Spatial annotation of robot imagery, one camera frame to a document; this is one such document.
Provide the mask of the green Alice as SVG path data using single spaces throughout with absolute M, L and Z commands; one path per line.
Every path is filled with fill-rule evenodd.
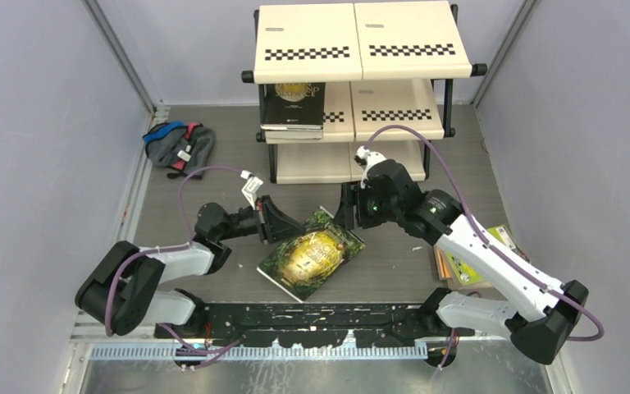
M 304 234 L 279 244 L 257 272 L 303 303 L 364 248 L 358 235 L 335 224 L 335 216 L 320 206 L 305 220 Z

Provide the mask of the lime green cartoon book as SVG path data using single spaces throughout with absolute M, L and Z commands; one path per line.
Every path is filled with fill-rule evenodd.
M 507 246 L 523 260 L 531 263 L 531 260 L 523 253 L 514 241 L 509 228 L 506 225 L 488 227 L 487 231 L 501 244 Z M 437 245 L 433 246 L 438 277 L 446 280 L 452 290 L 475 290 L 491 288 L 492 284 L 480 275 L 475 269 L 459 259 L 457 256 L 446 252 Z

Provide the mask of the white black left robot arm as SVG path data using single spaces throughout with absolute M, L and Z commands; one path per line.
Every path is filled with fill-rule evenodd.
M 190 242 L 142 248 L 118 241 L 75 295 L 75 305 L 102 323 L 108 336 L 125 336 L 139 325 L 169 327 L 188 339 L 205 332 L 205 303 L 189 291 L 160 290 L 182 277 L 216 273 L 231 255 L 225 240 L 258 236 L 266 245 L 304 234 L 304 225 L 283 213 L 268 195 L 235 213 L 203 205 Z

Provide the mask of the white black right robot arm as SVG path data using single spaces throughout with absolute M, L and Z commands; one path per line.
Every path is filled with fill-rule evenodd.
M 530 360 L 552 364 L 579 319 L 589 290 L 562 282 L 500 243 L 443 190 L 424 191 L 393 159 L 359 159 L 360 182 L 342 185 L 336 223 L 347 229 L 393 222 L 412 237 L 451 253 L 504 298 L 488 300 L 449 289 L 425 301 L 422 325 L 433 337 L 467 328 L 506 338 Z

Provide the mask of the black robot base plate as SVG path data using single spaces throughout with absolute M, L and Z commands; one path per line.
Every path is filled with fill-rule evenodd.
M 266 348 L 273 342 L 305 349 L 342 346 L 353 334 L 358 348 L 413 346 L 424 337 L 448 337 L 450 328 L 416 304 L 204 304 L 184 325 L 156 326 L 156 338 L 233 341 Z

